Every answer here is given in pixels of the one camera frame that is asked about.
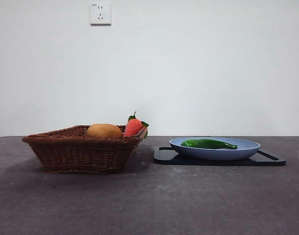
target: toy carrot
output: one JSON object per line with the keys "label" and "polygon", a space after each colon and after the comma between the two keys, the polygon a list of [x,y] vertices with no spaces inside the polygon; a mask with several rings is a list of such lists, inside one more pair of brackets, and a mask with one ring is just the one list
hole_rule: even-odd
{"label": "toy carrot", "polygon": [[143,126],[145,126],[145,127],[149,126],[146,122],[140,121],[139,119],[137,119],[135,117],[135,113],[136,113],[136,111],[134,112],[133,115],[129,116],[129,120],[125,126],[125,131],[123,134],[124,137],[136,135],[143,128]]}

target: green chili pepper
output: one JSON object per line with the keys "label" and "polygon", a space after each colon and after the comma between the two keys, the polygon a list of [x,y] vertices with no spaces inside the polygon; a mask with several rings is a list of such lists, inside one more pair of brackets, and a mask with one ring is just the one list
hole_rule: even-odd
{"label": "green chili pepper", "polygon": [[192,147],[192,148],[228,148],[228,149],[237,149],[237,145],[225,143],[223,141],[216,141],[210,139],[200,139],[200,140],[186,140],[181,143],[181,146]]}

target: wall socket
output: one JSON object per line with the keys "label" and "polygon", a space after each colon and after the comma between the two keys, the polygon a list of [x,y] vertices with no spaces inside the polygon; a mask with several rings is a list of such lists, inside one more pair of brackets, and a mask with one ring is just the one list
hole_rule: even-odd
{"label": "wall socket", "polygon": [[111,24],[110,2],[97,2],[90,5],[91,25]]}

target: light blue bowl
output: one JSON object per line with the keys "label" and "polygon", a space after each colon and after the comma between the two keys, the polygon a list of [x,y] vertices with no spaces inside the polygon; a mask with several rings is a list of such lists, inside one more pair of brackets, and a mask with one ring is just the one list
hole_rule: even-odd
{"label": "light blue bowl", "polygon": [[[207,148],[191,148],[181,146],[181,143],[186,140],[199,140],[199,139],[210,139],[223,141],[230,144],[236,144],[237,149],[207,149]],[[170,140],[171,147],[179,154],[183,156],[216,160],[216,161],[233,161],[246,159],[254,155],[260,148],[260,144],[253,141],[220,138],[220,137],[187,137]]]}

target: black cutting board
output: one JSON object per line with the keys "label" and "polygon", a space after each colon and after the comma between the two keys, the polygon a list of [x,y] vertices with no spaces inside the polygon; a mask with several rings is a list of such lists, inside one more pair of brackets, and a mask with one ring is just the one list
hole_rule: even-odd
{"label": "black cutting board", "polygon": [[154,163],[161,165],[283,166],[286,161],[261,149],[250,158],[237,161],[213,161],[181,156],[172,147],[156,147]]}

